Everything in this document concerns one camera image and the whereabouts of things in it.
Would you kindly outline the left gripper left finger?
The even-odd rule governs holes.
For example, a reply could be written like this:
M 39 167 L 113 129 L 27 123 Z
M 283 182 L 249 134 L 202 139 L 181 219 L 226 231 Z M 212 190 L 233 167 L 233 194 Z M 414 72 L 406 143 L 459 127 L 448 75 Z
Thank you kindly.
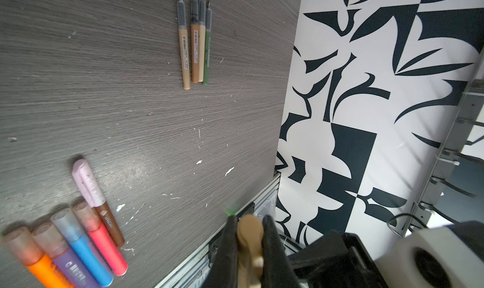
M 229 216 L 221 235 L 213 266 L 202 287 L 237 287 L 238 280 L 238 219 Z

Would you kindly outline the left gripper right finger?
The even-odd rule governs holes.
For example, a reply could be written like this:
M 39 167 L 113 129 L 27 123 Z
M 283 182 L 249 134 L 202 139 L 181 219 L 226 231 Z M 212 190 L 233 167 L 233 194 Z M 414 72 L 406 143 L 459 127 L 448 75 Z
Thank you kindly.
M 272 216 L 266 215 L 262 225 L 264 229 L 262 287 L 300 287 Z

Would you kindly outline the tan pen cap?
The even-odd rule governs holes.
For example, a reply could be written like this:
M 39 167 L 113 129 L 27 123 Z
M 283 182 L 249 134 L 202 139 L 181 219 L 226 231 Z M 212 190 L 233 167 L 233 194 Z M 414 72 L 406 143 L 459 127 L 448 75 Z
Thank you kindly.
M 236 237 L 238 242 L 237 287 L 261 287 L 263 274 L 262 221 L 248 214 L 238 221 Z

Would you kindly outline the dark red marker pen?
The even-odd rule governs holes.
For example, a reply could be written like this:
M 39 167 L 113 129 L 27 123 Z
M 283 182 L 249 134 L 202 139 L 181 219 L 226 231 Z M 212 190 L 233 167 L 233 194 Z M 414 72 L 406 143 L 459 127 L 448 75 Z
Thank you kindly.
M 108 205 L 108 202 L 105 201 L 101 206 L 94 207 L 94 210 L 102 220 L 104 226 L 106 227 L 110 237 L 112 238 L 113 242 L 121 248 L 125 245 L 125 239 L 120 230 L 117 221 L 112 214 L 112 211 Z

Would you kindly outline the light pink marker pen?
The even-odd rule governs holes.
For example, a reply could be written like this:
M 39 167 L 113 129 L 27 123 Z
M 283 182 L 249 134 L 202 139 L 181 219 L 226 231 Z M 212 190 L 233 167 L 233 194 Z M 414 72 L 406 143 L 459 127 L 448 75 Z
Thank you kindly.
M 72 176 L 76 186 L 90 207 L 104 205 L 106 198 L 85 159 L 79 159 L 74 163 Z

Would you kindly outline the green marker pen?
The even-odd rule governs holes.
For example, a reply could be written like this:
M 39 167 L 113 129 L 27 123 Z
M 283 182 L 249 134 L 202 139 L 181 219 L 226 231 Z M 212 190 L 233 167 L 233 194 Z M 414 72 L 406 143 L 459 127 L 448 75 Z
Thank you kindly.
M 209 84 L 210 73 L 210 43 L 211 43 L 211 25 L 212 25 L 212 10 L 210 7 L 210 0 L 206 4 L 205 15 L 205 64 L 204 64 L 204 80 L 203 85 Z

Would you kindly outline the brown marker pen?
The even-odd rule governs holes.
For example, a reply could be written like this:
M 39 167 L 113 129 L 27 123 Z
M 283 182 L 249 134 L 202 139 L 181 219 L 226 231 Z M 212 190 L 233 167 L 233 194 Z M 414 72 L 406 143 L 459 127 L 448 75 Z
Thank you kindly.
M 192 41 L 192 82 L 199 83 L 199 0 L 190 2 L 190 31 Z

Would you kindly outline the gold ochre marker pen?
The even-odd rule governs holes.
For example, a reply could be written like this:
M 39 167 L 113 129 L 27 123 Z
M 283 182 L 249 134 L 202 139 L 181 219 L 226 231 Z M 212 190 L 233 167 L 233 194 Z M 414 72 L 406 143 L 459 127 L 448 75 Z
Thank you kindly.
M 184 0 L 177 1 L 177 15 L 183 88 L 190 90 L 189 40 Z

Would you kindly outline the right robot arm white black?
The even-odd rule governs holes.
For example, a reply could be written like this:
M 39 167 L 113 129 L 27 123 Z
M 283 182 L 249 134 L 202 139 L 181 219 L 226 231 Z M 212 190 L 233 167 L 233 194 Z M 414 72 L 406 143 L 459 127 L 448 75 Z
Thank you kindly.
M 310 287 L 483 287 L 483 223 L 418 230 L 373 260 L 355 234 L 330 234 L 289 256 Z

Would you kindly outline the pink red marker pen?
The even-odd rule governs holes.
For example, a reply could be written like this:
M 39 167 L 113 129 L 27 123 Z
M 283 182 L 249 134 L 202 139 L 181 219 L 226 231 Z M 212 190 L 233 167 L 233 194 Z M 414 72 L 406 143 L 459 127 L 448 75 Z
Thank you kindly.
M 74 206 L 73 212 L 114 274 L 116 276 L 125 275 L 128 264 L 97 213 L 87 202 Z

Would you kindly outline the blue marker pen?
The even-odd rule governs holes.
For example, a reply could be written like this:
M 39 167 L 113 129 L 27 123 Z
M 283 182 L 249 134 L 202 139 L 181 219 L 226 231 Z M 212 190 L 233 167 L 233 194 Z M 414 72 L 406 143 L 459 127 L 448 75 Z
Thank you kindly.
M 63 209 L 50 217 L 54 226 L 69 243 L 80 260 L 101 287 L 113 283 L 114 275 L 111 268 L 87 235 L 70 208 Z

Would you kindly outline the purple marker pen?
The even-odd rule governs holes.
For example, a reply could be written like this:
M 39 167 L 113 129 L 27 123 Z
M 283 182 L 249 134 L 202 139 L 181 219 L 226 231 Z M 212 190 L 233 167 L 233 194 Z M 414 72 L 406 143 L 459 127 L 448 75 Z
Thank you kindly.
M 32 232 L 32 236 L 74 287 L 100 287 L 84 263 L 51 222 L 45 222 L 38 226 Z

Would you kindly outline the orange marker pen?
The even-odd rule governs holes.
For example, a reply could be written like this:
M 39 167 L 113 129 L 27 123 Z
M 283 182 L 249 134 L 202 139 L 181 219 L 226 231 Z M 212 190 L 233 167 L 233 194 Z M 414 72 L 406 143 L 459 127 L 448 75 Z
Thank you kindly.
M 45 251 L 35 242 L 26 227 L 7 234 L 3 237 L 3 243 L 45 287 L 73 287 Z

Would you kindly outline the grey hook rack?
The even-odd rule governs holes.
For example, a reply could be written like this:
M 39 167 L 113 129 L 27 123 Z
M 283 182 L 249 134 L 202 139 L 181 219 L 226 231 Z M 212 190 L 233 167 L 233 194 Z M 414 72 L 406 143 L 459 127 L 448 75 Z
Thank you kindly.
M 410 212 L 387 223 L 404 237 L 429 227 L 483 221 L 483 61 L 463 92 L 447 135 Z

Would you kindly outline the aluminium front rail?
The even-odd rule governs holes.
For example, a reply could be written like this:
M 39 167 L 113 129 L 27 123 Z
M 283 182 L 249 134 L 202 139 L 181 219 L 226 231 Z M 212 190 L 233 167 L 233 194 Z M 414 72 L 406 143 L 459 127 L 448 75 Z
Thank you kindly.
M 273 219 L 280 181 L 276 173 L 157 287 L 301 287 Z

